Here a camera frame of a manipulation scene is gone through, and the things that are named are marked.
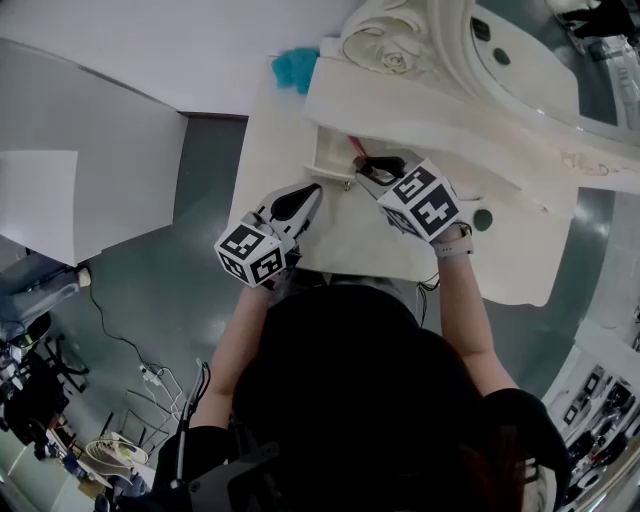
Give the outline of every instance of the blue cloth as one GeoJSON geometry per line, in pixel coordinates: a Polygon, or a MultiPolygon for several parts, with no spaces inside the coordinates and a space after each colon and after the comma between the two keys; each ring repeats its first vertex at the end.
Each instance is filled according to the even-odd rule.
{"type": "Polygon", "coordinates": [[[300,94],[307,94],[319,56],[317,48],[296,48],[280,55],[271,63],[271,69],[278,79],[278,88],[295,86],[300,94]]]}

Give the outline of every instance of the qr code-like tag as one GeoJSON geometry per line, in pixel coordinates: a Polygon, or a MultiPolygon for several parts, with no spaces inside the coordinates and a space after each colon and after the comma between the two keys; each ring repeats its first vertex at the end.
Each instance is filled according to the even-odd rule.
{"type": "Polygon", "coordinates": [[[215,250],[223,268],[252,287],[284,268],[282,242],[244,222],[230,226],[215,250]]]}
{"type": "Polygon", "coordinates": [[[427,242],[442,233],[460,214],[449,182],[428,159],[380,197],[378,204],[400,231],[427,242]]]}

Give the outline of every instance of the person's right arm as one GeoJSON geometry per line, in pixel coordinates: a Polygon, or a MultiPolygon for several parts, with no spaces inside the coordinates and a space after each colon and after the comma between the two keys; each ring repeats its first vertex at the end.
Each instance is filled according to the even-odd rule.
{"type": "MultiPolygon", "coordinates": [[[[438,241],[460,238],[460,228],[448,228],[438,241]]],[[[442,337],[458,352],[482,396],[518,386],[493,349],[493,335],[468,255],[438,259],[442,337]]]]}

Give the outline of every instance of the green circle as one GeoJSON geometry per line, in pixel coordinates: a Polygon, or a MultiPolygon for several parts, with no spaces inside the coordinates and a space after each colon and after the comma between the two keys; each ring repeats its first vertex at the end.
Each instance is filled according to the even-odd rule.
{"type": "Polygon", "coordinates": [[[473,214],[473,227],[482,232],[486,231],[493,224],[493,215],[489,210],[481,209],[473,214]]]}
{"type": "Polygon", "coordinates": [[[498,64],[502,64],[503,66],[508,66],[509,64],[511,64],[511,59],[507,55],[507,52],[505,52],[502,48],[496,48],[495,50],[493,50],[493,57],[496,59],[496,62],[498,62],[498,64]]]}

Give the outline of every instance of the floor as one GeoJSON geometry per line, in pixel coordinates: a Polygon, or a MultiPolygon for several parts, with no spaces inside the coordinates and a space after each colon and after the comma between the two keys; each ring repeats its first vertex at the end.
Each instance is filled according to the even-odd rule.
{"type": "Polygon", "coordinates": [[[595,62],[588,51],[587,55],[582,56],[575,50],[546,0],[478,0],[478,4],[538,39],[573,71],[578,79],[580,114],[617,126],[618,117],[607,65],[604,61],[595,62]]]}
{"type": "MultiPolygon", "coordinates": [[[[195,377],[196,357],[211,357],[240,290],[239,282],[222,271],[213,244],[226,227],[245,127],[244,120],[190,120],[174,224],[112,247],[88,262],[94,298],[104,308],[107,330],[135,342],[147,362],[170,367],[185,391],[195,377]]],[[[562,365],[591,301],[614,197],[610,192],[581,190],[545,307],[487,302],[500,358],[520,386],[538,396],[562,365]]],[[[398,284],[413,306],[415,284],[398,284]]],[[[115,413],[110,429],[121,425],[126,409],[150,425],[164,421],[163,413],[142,398],[150,395],[143,387],[135,351],[103,334],[88,290],[58,305],[52,315],[54,325],[67,336],[67,346],[91,369],[87,390],[74,395],[66,410],[81,440],[97,437],[110,412],[115,413]]],[[[425,327],[438,331],[438,315],[434,292],[425,327]]],[[[166,381],[173,393],[171,380],[166,381]]],[[[164,391],[151,388],[168,408],[164,391]]],[[[133,414],[124,433],[138,439],[142,424],[133,414]]],[[[175,422],[169,421],[162,430],[174,429],[175,422]]],[[[145,448],[151,450],[163,437],[158,433],[145,448]]]]}

